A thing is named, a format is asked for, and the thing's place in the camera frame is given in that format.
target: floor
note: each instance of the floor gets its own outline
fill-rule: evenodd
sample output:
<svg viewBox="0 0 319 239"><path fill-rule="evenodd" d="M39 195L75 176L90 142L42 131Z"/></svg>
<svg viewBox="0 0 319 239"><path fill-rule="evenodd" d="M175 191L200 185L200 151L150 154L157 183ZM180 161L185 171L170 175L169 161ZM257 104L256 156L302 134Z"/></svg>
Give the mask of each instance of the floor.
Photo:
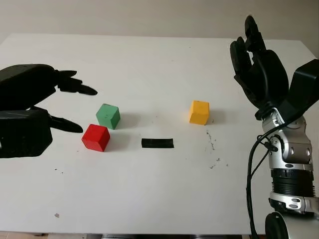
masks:
<svg viewBox="0 0 319 239"><path fill-rule="evenodd" d="M44 234L43 236L35 236L28 233L8 233L0 232L0 239L100 239L101 235L94 234ZM143 235L139 236L140 239L185 239L190 238L188 235ZM216 236L214 239L249 239L248 235L240 236Z"/></svg>

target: green cube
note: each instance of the green cube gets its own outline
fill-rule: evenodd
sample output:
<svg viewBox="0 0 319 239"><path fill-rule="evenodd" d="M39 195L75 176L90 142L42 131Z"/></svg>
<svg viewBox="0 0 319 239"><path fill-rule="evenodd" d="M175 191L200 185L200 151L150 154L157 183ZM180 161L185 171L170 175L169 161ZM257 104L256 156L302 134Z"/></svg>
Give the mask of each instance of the green cube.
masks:
<svg viewBox="0 0 319 239"><path fill-rule="evenodd" d="M120 111L116 106L102 104L99 111L96 113L96 118L100 125L106 128L115 129L120 121Z"/></svg>

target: white wall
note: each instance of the white wall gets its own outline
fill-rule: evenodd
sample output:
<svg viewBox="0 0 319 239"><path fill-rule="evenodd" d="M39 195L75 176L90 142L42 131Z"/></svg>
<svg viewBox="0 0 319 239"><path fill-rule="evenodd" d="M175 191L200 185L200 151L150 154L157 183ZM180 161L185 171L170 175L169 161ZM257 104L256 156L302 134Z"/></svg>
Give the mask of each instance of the white wall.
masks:
<svg viewBox="0 0 319 239"><path fill-rule="evenodd" d="M252 14L266 39L319 57L318 0L1 0L0 32L231 37Z"/></svg>

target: red cube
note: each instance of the red cube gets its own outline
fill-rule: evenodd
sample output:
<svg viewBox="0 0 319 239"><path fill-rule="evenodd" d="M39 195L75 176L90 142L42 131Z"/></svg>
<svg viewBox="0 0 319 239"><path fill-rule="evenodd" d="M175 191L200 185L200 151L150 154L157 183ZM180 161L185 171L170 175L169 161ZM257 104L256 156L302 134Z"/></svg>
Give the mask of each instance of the red cube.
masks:
<svg viewBox="0 0 319 239"><path fill-rule="evenodd" d="M95 124L90 124L82 137L85 147L100 152L104 151L109 140L108 128Z"/></svg>

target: yellow cube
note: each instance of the yellow cube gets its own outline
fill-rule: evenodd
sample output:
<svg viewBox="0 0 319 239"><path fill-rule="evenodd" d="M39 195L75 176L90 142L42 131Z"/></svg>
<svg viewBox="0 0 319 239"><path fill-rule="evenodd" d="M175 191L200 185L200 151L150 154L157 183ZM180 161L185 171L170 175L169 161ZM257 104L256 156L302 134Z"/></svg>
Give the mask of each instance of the yellow cube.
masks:
<svg viewBox="0 0 319 239"><path fill-rule="evenodd" d="M205 125L209 118L209 103L193 101L189 111L189 122Z"/></svg>

